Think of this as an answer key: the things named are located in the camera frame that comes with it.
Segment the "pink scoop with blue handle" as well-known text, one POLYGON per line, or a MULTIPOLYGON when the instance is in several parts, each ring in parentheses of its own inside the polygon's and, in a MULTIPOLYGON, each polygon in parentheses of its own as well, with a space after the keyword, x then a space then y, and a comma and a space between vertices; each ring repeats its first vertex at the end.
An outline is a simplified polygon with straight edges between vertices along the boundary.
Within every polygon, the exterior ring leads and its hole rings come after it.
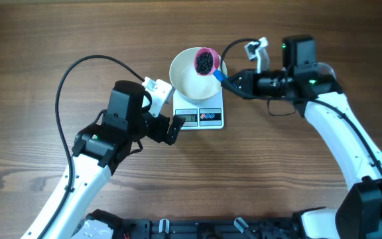
POLYGON ((194 69, 199 76, 214 76, 222 82, 227 76, 220 70, 221 58, 212 48, 202 47, 194 57, 194 69))

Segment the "black beans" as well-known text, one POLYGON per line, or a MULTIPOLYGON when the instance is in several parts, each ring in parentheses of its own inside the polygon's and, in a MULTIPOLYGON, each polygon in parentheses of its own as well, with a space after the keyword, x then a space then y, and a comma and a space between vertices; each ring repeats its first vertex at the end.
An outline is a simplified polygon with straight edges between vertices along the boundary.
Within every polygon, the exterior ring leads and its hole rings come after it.
POLYGON ((201 75, 208 75, 214 65, 213 56, 210 52, 203 52, 197 56, 196 71, 201 75))

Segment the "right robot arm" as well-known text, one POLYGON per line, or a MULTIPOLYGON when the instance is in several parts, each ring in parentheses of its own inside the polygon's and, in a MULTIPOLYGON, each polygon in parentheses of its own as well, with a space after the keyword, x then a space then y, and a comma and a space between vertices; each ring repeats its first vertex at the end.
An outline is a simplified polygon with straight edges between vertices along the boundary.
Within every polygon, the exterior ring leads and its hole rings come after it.
POLYGON ((257 67, 233 76, 219 70, 222 87, 246 100, 290 102, 320 134, 348 187, 339 208, 296 213, 294 236, 382 238, 382 152, 352 112, 334 70, 317 61, 314 39, 285 37, 281 70, 269 68, 266 39, 243 42, 257 67))

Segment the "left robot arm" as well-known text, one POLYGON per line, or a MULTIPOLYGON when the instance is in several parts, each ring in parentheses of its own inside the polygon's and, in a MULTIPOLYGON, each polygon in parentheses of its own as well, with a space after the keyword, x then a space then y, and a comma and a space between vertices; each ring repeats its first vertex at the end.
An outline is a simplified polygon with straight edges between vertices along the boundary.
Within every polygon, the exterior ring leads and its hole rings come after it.
POLYGON ((148 137, 172 145, 184 121, 161 114, 174 88, 146 78, 142 84, 115 83, 107 109, 82 129, 68 150, 68 166, 24 238, 71 238, 90 203, 118 165, 148 137))

